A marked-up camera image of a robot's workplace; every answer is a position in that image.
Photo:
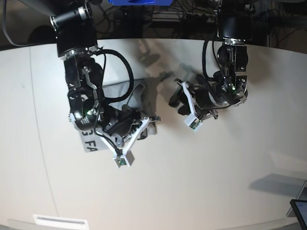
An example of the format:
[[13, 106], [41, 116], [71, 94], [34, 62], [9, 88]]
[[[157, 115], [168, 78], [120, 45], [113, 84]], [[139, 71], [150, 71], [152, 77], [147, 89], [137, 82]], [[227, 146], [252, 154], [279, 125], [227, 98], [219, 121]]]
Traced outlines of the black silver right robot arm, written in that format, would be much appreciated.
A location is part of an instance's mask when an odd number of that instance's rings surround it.
[[[92, 19], [92, 6], [99, 0], [24, 0], [23, 3], [49, 16], [54, 29], [57, 54], [63, 60], [71, 121], [78, 130], [92, 130], [110, 147], [131, 134], [141, 113], [135, 109], [119, 110], [112, 103], [120, 103], [131, 96], [134, 76], [128, 61], [118, 51], [103, 49], [97, 44], [97, 32]], [[107, 97], [103, 90], [105, 66], [93, 56], [115, 56], [126, 67], [129, 84], [125, 93]]]

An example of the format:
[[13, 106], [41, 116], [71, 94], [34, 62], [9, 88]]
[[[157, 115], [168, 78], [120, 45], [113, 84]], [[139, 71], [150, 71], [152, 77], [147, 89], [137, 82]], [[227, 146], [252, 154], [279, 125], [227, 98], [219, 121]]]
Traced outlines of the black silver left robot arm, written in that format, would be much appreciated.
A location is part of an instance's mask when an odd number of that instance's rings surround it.
[[246, 41], [252, 39], [252, 0], [216, 1], [216, 29], [212, 36], [223, 39], [218, 50], [212, 46], [214, 61], [218, 70], [207, 73], [206, 52], [208, 41], [202, 50], [202, 74], [191, 81], [176, 79], [179, 89], [169, 100], [169, 106], [178, 109], [181, 115], [193, 115], [199, 121], [218, 118], [219, 110], [244, 103], [248, 96], [247, 65], [248, 48]]

